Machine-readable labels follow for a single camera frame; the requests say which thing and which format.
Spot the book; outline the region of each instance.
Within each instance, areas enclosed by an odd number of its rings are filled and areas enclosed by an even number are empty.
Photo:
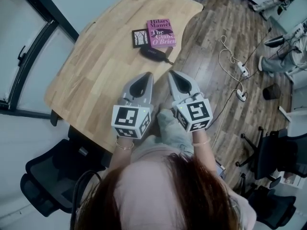
[[[150,45],[153,48],[174,47],[176,39],[169,19],[147,21]]]

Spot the black trash bin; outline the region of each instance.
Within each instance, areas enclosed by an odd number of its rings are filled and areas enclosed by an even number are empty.
[[[272,84],[271,86],[266,87],[262,91],[262,94],[265,100],[279,99],[281,94],[280,87],[278,86],[277,83]]]

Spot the wooden floor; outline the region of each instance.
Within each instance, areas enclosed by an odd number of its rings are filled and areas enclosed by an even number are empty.
[[[248,58],[261,39],[272,25],[265,22],[259,14],[248,8],[247,0],[205,0],[200,1],[204,10],[195,16],[188,24],[183,38],[183,49],[179,54],[173,69],[180,70],[193,77],[206,98],[209,98],[213,111],[213,118],[221,112],[231,91],[237,82],[228,76],[218,63],[219,52],[223,49],[220,36],[227,37],[226,45],[233,51],[235,57],[242,62]],[[273,27],[265,40],[283,34],[277,26]],[[253,74],[257,70],[260,55],[271,56],[275,51],[263,44],[246,64]],[[222,52],[221,63],[234,76],[239,78],[240,72],[229,61],[230,54]],[[266,101],[262,90],[277,83],[281,87],[280,99]],[[245,133],[248,138],[257,144],[259,139],[258,126],[265,132],[287,127],[286,119],[278,112],[281,105],[290,111],[291,84],[283,74],[276,74],[274,78],[257,72],[252,78],[243,82],[248,92],[246,102],[241,102],[235,93],[228,102],[224,122],[216,139],[213,151],[216,159],[226,168],[226,181],[232,188],[240,182],[241,173],[247,175],[247,183],[255,182],[254,175],[248,166],[238,168],[236,161],[242,161],[252,154],[252,149],[240,138]],[[155,85],[153,103],[166,102],[171,106],[172,98],[163,76]],[[211,137],[211,144],[216,138],[218,128],[223,119],[219,119],[207,131]],[[266,184],[267,180],[257,181],[257,184]]]

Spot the white cable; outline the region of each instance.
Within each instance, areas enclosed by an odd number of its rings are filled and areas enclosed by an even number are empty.
[[[222,36],[220,37],[220,41],[221,41],[221,43],[223,44],[223,46],[224,46],[225,48],[222,49],[222,50],[220,51],[220,53],[219,53],[219,64],[220,64],[221,68],[224,70],[224,72],[226,72],[232,79],[236,80],[237,82],[239,82],[239,83],[241,84],[241,87],[242,87],[242,91],[241,91],[241,92],[243,93],[243,92],[244,92],[244,87],[243,87],[242,83],[241,83],[238,79],[236,79],[235,77],[233,77],[233,76],[230,74],[230,72],[227,71],[227,70],[222,66],[222,64],[221,64],[221,53],[222,53],[224,50],[229,51],[229,53],[230,53],[230,55],[231,55],[231,56],[230,56],[230,62],[231,62],[232,64],[235,64],[236,61],[239,62],[239,60],[236,59],[236,58],[234,57],[234,53],[225,45],[226,40],[227,40],[227,37],[226,37],[225,35],[222,35]]]
[[[213,147],[214,147],[214,145],[215,145],[215,142],[216,142],[216,139],[217,139],[217,137],[219,136],[219,133],[220,133],[220,130],[221,130],[223,121],[224,121],[224,119],[225,119],[226,109],[227,109],[228,103],[229,103],[229,102],[226,103],[226,107],[225,107],[225,109],[224,109],[224,116],[223,116],[223,119],[222,119],[221,124],[220,124],[220,126],[219,126],[219,129],[218,129],[218,131],[217,131],[217,134],[216,134],[216,137],[215,137],[215,139],[214,139],[214,142],[213,142],[213,145],[212,145],[211,149],[213,149]]]

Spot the power strip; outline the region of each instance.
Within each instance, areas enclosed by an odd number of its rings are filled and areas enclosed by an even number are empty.
[[[242,62],[238,61],[236,65],[239,67],[239,69],[242,73],[242,76],[248,78],[249,77],[249,71],[247,70],[247,68],[245,66],[243,66]]]
[[[237,97],[240,99],[240,101],[245,102],[246,101],[246,97],[245,95],[243,95],[243,93],[241,92],[241,90],[236,90],[236,95]]]

